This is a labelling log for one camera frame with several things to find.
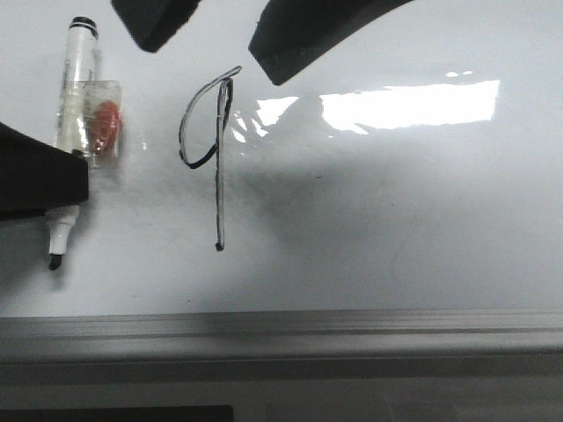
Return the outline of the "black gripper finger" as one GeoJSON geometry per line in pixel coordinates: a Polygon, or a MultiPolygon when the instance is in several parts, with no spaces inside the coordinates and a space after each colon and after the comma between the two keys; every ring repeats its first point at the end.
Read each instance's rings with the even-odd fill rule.
{"type": "Polygon", "coordinates": [[[270,1],[248,49],[272,84],[288,82],[320,56],[407,0],[270,1]]]}
{"type": "Polygon", "coordinates": [[[199,0],[113,0],[111,5],[135,44],[156,53],[192,17],[199,0]]]}

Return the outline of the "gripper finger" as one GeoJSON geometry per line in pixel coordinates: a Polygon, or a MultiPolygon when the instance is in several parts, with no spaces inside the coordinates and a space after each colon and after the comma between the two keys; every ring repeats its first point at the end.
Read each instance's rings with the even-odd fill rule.
{"type": "Polygon", "coordinates": [[[88,163],[1,126],[1,219],[34,218],[89,199],[88,163]]]}

